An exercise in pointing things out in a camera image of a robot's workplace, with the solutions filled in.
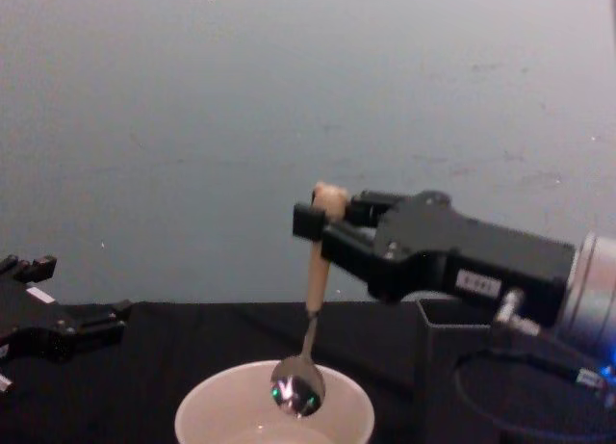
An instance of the paper cup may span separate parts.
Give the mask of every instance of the paper cup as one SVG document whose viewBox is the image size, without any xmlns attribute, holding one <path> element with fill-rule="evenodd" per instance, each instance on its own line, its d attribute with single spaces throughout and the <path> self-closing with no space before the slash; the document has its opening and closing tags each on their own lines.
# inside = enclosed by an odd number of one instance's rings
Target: paper cup
<svg viewBox="0 0 616 444">
<path fill-rule="evenodd" d="M 271 398 L 277 363 L 240 365 L 199 383 L 175 415 L 179 444 L 368 444 L 374 409 L 355 381 L 319 366 L 325 400 L 317 412 L 297 419 Z"/>
</svg>

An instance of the bowl rim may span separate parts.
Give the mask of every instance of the bowl rim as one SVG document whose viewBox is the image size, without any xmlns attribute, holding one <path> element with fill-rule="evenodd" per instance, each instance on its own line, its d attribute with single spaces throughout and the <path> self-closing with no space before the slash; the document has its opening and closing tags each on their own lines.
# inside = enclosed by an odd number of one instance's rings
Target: bowl rim
<svg viewBox="0 0 616 444">
<path fill-rule="evenodd" d="M 196 396 L 203 388 L 206 388 L 208 385 L 210 385 L 217 379 L 221 377 L 226 377 L 235 372 L 245 370 L 245 369 L 250 369 L 253 367 L 260 367 L 262 365 L 265 365 L 265 366 L 271 365 L 272 367 L 274 367 L 278 362 L 280 362 L 280 360 L 257 360 L 254 362 L 248 362 L 246 364 L 236 365 L 234 367 L 230 367 L 228 369 L 222 370 L 218 372 L 217 374 L 213 374 L 212 376 L 207 377 L 206 379 L 198 383 L 191 390 L 191 392 L 189 392 L 189 394 L 187 394 L 186 397 L 182 400 L 182 403 L 180 403 L 180 406 L 177 408 L 177 411 L 175 413 L 174 428 L 175 428 L 175 437 L 178 440 L 178 442 L 180 444 L 183 444 L 186 442 L 186 436 L 183 434 L 183 432 L 179 428 L 180 419 L 182 415 L 184 414 L 184 411 L 186 410 L 186 407 L 188 406 L 188 403 L 190 402 L 190 400 L 194 396 Z M 317 367 L 320 370 L 327 372 L 327 374 L 331 375 L 332 377 L 340 379 L 341 381 L 346 383 L 348 386 L 351 387 L 351 389 L 357 392 L 362 397 L 362 399 L 364 399 L 366 404 L 368 404 L 368 415 L 369 415 L 368 423 L 367 423 L 368 426 L 366 427 L 366 430 L 364 431 L 364 433 L 360 436 L 360 442 L 368 443 L 372 436 L 372 432 L 374 431 L 374 406 L 372 405 L 372 401 L 370 397 L 368 396 L 368 393 L 366 393 L 366 391 L 364 391 L 364 388 L 362 388 L 351 377 L 348 377 L 345 374 L 338 372 L 337 370 L 334 370 L 332 368 L 326 367 L 324 365 L 317 364 Z"/>
</svg>

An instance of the gray wall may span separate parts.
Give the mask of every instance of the gray wall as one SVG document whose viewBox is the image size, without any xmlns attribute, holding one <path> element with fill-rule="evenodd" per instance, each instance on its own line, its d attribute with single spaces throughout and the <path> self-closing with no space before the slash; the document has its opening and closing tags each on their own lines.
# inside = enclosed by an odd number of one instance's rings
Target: gray wall
<svg viewBox="0 0 616 444">
<path fill-rule="evenodd" d="M 300 300 L 318 179 L 616 235 L 613 24 L 610 0 L 0 0 L 0 252 L 58 255 L 64 301 Z"/>
</svg>

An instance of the label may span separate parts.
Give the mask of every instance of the label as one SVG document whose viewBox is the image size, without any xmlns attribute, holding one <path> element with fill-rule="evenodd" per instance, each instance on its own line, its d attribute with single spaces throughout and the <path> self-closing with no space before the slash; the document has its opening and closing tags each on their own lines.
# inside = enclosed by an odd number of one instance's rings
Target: label
<svg viewBox="0 0 616 444">
<path fill-rule="evenodd" d="M 455 286 L 484 297 L 497 299 L 501 292 L 501 281 L 487 275 L 475 274 L 461 269 L 455 279 Z"/>
<path fill-rule="evenodd" d="M 49 295 L 47 295 L 45 292 L 43 292 L 42 290 L 40 290 L 37 287 L 30 287 L 26 291 L 30 295 L 35 297 L 36 299 L 41 300 L 42 302 L 44 302 L 45 304 L 49 304 L 50 302 L 54 302 L 55 301 L 53 298 L 51 298 Z"/>
</svg>

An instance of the silver cylinder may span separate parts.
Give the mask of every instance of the silver cylinder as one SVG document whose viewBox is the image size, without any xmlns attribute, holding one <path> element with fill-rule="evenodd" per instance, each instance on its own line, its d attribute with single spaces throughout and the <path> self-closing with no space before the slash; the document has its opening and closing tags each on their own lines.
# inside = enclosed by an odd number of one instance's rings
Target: silver cylinder
<svg viewBox="0 0 616 444">
<path fill-rule="evenodd" d="M 557 336 L 582 353 L 616 363 L 616 241 L 588 235 L 567 287 Z"/>
</svg>

